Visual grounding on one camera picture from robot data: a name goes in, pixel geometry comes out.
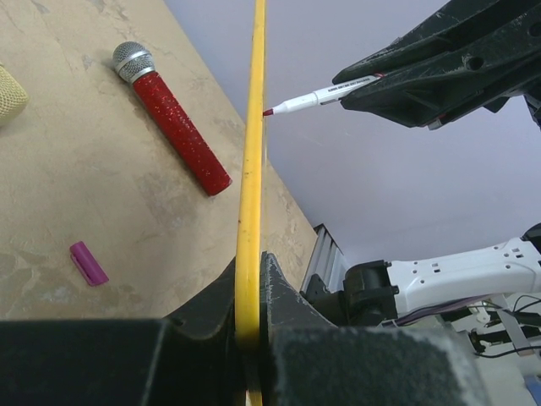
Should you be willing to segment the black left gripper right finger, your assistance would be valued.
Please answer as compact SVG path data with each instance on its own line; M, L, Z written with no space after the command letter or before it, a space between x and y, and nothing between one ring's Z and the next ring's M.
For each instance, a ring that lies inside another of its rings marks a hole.
M473 356L443 329L334 326L262 255L265 405L488 405Z

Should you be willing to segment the yellow framed whiteboard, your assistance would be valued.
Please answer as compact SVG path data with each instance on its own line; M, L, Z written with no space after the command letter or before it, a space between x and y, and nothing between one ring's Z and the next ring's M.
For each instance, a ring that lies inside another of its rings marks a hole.
M260 237L264 155L266 1L254 2L243 166L238 213L234 316L248 405L262 405L260 346Z

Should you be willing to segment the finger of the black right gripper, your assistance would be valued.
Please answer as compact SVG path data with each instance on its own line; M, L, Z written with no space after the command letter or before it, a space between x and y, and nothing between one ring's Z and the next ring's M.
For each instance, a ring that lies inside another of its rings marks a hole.
M342 107L437 129L481 107L498 112L514 96L539 104L540 38L526 28L503 28L432 57L398 57L373 64L368 71L380 78L344 96Z
M528 0L452 0L389 46L341 70L337 85L372 73L386 73L456 51L495 32L540 4Z

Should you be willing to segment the purple marker cap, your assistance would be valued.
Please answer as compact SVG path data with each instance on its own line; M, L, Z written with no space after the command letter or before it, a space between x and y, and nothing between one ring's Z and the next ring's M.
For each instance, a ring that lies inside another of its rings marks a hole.
M84 280L91 286L100 286L109 281L108 275L92 255L84 242L79 241L69 247L70 257Z

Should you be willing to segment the white marker pen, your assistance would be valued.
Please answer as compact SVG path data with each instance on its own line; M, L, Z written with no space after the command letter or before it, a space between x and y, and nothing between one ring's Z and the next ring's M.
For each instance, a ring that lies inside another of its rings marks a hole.
M324 106L333 102L338 102L353 91L365 87L366 85L370 85L383 77L383 74L371 74L338 85L318 89L308 94L285 100L282 103L265 110L263 116L268 117L277 114L296 112L311 107Z

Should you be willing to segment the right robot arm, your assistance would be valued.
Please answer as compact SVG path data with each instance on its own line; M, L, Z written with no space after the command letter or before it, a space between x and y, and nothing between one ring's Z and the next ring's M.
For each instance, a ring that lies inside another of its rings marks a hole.
M540 4L450 1L406 35L343 69L341 99L408 128L441 128L479 108L498 112L512 97L540 118ZM405 326L498 294L540 289L540 230L481 250L418 261L351 267L342 288L307 274L301 293L338 326Z

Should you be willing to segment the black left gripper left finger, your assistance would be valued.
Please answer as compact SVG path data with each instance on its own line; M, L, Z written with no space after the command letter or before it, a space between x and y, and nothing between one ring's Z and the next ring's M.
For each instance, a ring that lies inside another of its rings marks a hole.
M5 321L4 405L236 405L235 266L157 319Z

